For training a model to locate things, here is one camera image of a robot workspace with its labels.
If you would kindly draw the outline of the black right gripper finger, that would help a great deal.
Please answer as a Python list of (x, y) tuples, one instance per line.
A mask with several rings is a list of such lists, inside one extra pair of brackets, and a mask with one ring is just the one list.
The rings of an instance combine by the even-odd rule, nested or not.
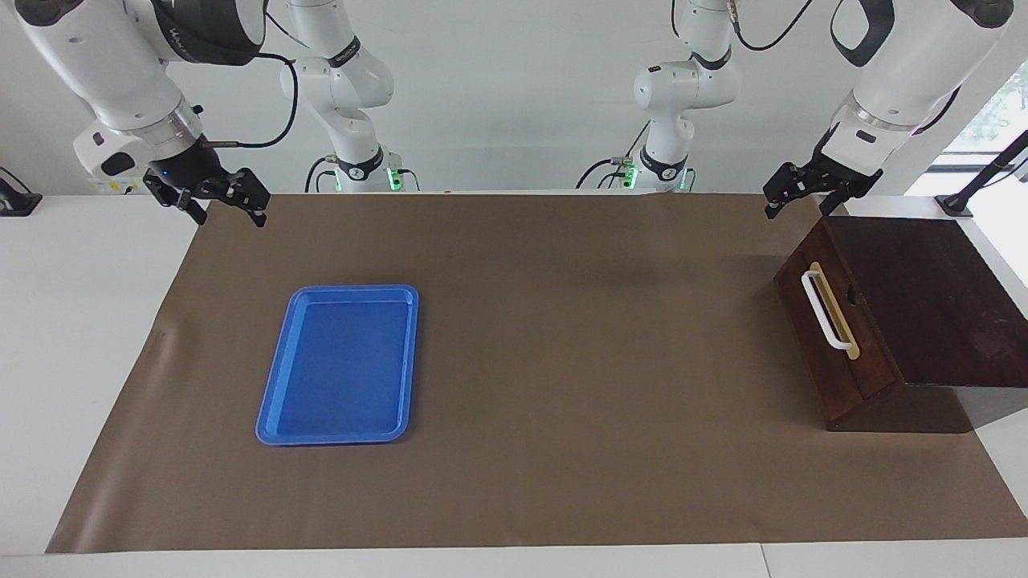
[(166, 185), (166, 183), (149, 183), (149, 191), (161, 207), (174, 208), (187, 214), (198, 226), (206, 223), (208, 213), (189, 194), (181, 193), (177, 188)]
[(221, 201), (230, 207), (241, 209), (250, 217), (258, 228), (267, 223), (268, 202), (271, 193), (264, 183), (249, 168), (241, 168), (238, 172), (225, 175), (226, 185)]

